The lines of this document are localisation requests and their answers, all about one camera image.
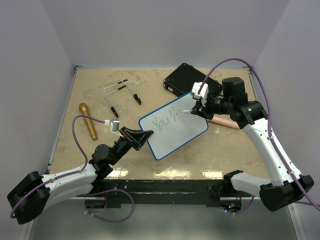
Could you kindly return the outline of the blue framed whiteboard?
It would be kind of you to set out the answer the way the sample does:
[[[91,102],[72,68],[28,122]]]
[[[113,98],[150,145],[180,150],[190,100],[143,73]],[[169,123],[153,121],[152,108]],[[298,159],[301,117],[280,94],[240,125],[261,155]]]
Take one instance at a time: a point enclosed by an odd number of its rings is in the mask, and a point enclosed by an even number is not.
[[[162,160],[209,129],[206,119],[183,112],[195,103],[188,92],[138,120],[142,130],[153,130],[147,143],[155,160]]]

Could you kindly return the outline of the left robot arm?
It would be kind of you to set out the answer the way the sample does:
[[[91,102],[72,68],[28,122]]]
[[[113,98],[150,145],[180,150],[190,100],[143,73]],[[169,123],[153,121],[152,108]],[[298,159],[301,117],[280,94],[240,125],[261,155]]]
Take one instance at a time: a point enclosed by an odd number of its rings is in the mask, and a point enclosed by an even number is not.
[[[153,135],[153,130],[132,130],[122,127],[113,146],[98,145],[91,160],[83,165],[55,174],[27,174],[7,195],[12,208],[10,218],[26,224],[49,207],[76,196],[99,196],[103,180],[113,166],[130,150],[139,151]]]

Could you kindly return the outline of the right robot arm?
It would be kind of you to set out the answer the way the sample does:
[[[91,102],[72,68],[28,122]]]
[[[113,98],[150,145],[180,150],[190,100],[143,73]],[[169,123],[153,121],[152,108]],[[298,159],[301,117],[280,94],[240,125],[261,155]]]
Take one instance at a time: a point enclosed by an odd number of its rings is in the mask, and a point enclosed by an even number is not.
[[[222,97],[210,98],[209,86],[195,82],[190,92],[195,100],[191,114],[210,120],[214,115],[228,115],[248,136],[266,166],[269,178],[235,170],[223,177],[216,198],[221,193],[233,197],[245,192],[259,197],[271,212],[301,200],[313,187],[310,175],[303,175],[285,153],[271,127],[271,118],[262,104],[249,101],[244,81],[239,77],[222,80]]]

